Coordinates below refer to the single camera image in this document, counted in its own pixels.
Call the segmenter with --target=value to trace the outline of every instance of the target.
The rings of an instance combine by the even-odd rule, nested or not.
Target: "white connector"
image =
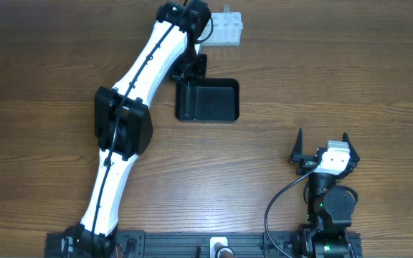
[[[212,13],[213,34],[202,46],[238,46],[240,45],[240,35],[242,34],[243,23],[242,14],[239,12],[229,12],[229,5],[224,5],[223,13]],[[208,22],[201,38],[208,37],[212,29],[211,20]]]

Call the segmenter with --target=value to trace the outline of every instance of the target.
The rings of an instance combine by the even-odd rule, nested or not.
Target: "wooden surface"
[[[239,120],[180,123],[175,87],[151,106],[120,229],[263,232],[305,152],[349,133],[361,156],[352,230],[367,257],[413,257],[413,1],[208,1],[242,12],[240,47],[204,48],[207,77],[240,82]],[[0,256],[42,256],[86,210],[98,167],[93,96],[133,64],[163,0],[0,1]],[[305,222],[303,184],[270,228]]]

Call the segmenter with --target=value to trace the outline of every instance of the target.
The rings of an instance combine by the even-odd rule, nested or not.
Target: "table top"
[[[240,83],[233,124],[180,123],[175,86],[151,106],[120,229],[263,232],[298,176],[288,163],[348,132],[361,156],[351,230],[364,254],[413,257],[413,1],[207,1],[240,11],[239,47],[205,47],[207,77]],[[85,212],[98,167],[93,97],[133,64],[163,0],[0,1],[0,256],[41,256]],[[272,230],[305,222],[303,184]]]

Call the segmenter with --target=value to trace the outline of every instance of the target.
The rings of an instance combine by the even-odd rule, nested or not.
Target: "wooden table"
[[[180,123],[164,83],[120,229],[263,232],[295,180],[298,128],[315,153],[346,131],[361,156],[351,230],[367,257],[413,257],[413,1],[208,1],[240,11],[239,47],[205,47],[207,77],[240,82],[233,124]],[[93,96],[133,64],[163,0],[0,1],[0,256],[42,256],[86,210],[98,167]],[[303,184],[270,228],[305,222]]]

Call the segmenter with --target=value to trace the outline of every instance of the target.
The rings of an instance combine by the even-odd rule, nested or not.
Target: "white egg carton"
[[[239,12],[229,12],[229,5],[224,6],[223,13],[212,13],[213,34],[202,46],[238,46],[242,34],[243,23],[242,14]],[[199,39],[208,37],[212,29],[211,20],[205,26]]]

